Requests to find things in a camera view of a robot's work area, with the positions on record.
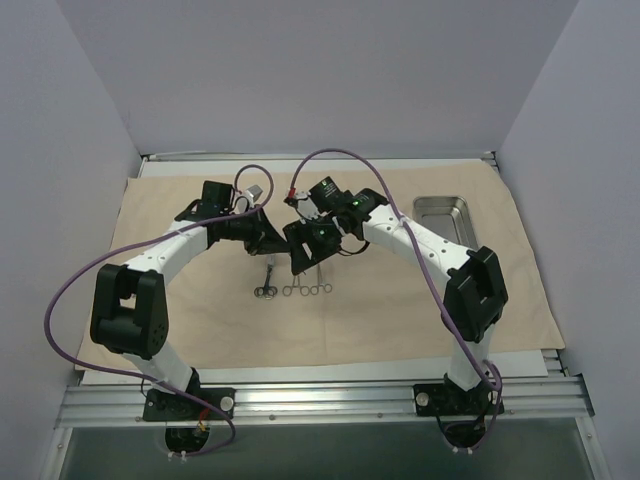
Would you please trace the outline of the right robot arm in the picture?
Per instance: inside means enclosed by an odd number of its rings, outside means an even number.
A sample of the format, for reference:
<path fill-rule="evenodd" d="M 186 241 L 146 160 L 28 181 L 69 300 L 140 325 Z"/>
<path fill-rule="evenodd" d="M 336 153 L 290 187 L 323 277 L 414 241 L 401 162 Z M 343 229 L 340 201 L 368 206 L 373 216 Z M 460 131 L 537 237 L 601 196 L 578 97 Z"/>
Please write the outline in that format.
<path fill-rule="evenodd" d="M 491 337 L 508 301 L 497 254 L 453 243 L 408 218 L 384 195 L 369 188 L 342 191 L 330 177 L 308 191 L 291 189 L 284 202 L 299 216 L 284 228 L 295 275 L 340 253 L 349 235 L 421 269 L 454 337 L 445 403 L 459 413 L 475 406 L 478 385 L 489 372 Z"/>

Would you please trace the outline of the steel clamp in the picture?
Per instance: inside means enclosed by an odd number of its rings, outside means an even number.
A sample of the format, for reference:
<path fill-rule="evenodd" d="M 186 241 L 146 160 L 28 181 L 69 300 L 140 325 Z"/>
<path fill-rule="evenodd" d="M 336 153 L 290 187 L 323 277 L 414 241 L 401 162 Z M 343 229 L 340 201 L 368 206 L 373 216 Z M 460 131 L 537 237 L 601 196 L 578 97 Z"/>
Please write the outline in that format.
<path fill-rule="evenodd" d="M 316 265 L 316 283 L 309 287 L 311 295 L 318 295 L 320 293 L 329 294 L 333 290 L 333 286 L 324 279 L 323 270 L 320 264 Z"/>

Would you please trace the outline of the steel instrument tray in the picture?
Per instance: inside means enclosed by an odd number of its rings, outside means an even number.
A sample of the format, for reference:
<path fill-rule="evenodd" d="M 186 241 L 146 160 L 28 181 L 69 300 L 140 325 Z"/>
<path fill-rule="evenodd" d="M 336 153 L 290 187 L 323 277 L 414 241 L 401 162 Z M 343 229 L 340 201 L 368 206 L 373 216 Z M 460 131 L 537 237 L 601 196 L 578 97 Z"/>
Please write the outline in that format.
<path fill-rule="evenodd" d="M 471 249 L 479 247 L 470 210 L 462 197 L 417 197 L 413 202 L 412 218 L 448 241 Z"/>

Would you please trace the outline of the steel surgical forceps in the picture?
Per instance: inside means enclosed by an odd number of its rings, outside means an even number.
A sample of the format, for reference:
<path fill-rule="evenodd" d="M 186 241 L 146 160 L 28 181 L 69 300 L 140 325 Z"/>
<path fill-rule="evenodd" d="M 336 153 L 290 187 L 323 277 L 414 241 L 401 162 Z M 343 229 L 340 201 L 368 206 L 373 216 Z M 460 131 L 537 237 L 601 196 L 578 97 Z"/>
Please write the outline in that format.
<path fill-rule="evenodd" d="M 294 293 L 298 293 L 304 297 L 311 294 L 310 287 L 302 284 L 299 275 L 293 275 L 291 282 L 288 285 L 285 285 L 282 289 L 282 295 L 285 297 L 289 297 Z"/>

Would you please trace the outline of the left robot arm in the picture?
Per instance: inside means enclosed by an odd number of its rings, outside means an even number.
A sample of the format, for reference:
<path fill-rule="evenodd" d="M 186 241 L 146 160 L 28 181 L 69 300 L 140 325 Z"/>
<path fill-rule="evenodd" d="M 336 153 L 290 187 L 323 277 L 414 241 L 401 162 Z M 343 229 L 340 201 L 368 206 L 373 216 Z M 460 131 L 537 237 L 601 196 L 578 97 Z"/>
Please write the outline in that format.
<path fill-rule="evenodd" d="M 163 239 L 122 265 L 106 264 L 97 274 L 90 337 L 133 363 L 167 392 L 165 405 L 179 419 L 202 405 L 195 369 L 169 344 L 167 285 L 191 260 L 221 240 L 240 241 L 252 255 L 286 253 L 288 245 L 258 206 L 263 190 L 253 185 L 203 184 L 171 223 Z"/>

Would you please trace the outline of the steel surgical scissors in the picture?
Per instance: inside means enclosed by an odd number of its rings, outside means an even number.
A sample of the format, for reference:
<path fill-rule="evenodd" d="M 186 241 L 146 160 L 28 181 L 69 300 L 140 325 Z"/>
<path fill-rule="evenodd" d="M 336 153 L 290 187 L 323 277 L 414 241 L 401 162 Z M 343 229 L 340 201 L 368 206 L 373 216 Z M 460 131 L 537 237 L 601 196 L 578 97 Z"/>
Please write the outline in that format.
<path fill-rule="evenodd" d="M 272 272 L 273 267 L 268 266 L 263 285 L 254 289 L 254 296 L 256 298 L 272 299 L 277 295 L 277 288 L 271 284 Z"/>

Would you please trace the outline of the beige cloth wrap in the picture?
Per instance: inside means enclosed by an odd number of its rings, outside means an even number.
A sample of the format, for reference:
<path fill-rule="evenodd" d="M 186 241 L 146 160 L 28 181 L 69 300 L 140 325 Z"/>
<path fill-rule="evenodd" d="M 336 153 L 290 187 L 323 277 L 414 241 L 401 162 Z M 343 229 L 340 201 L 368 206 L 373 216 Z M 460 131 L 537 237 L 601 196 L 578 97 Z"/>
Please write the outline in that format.
<path fill-rule="evenodd" d="M 499 258 L 508 292 L 494 331 L 495 352 L 563 348 L 534 253 L 509 189 L 481 161 L 379 175 L 333 171 L 343 190 L 389 191 L 410 214 L 423 196 L 462 198 L 477 241 Z M 447 356 L 452 335 L 420 269 L 380 246 L 321 265 L 333 289 L 259 299 L 266 262 L 239 242 L 222 241 L 169 284 L 169 343 L 195 368 L 295 367 Z"/>

